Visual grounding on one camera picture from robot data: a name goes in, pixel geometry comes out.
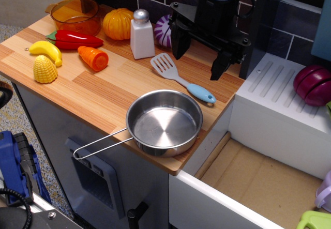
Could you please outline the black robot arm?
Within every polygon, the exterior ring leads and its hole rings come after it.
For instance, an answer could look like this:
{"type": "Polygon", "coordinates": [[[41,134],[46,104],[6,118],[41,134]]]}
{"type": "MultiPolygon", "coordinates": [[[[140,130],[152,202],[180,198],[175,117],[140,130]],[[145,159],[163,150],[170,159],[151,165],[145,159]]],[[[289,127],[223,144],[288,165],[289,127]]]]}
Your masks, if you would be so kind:
{"type": "Polygon", "coordinates": [[[180,59],[194,39],[217,52],[211,80],[218,80],[232,64],[240,64],[251,41],[237,28],[234,19],[251,16],[254,8],[239,14],[238,4],[239,0],[199,0],[197,6],[173,2],[169,25],[174,57],[180,59]]]}

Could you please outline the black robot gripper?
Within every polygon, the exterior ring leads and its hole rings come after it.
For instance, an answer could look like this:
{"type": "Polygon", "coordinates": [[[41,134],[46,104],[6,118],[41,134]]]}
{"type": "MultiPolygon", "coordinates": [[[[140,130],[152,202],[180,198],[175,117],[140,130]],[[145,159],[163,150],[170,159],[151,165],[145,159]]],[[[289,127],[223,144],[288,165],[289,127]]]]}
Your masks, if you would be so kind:
{"type": "Polygon", "coordinates": [[[197,6],[172,2],[170,8],[172,53],[176,60],[187,52],[192,39],[218,52],[211,68],[212,81],[219,80],[231,64],[244,60],[251,41],[235,22],[221,23],[211,10],[197,12],[197,6]]]}

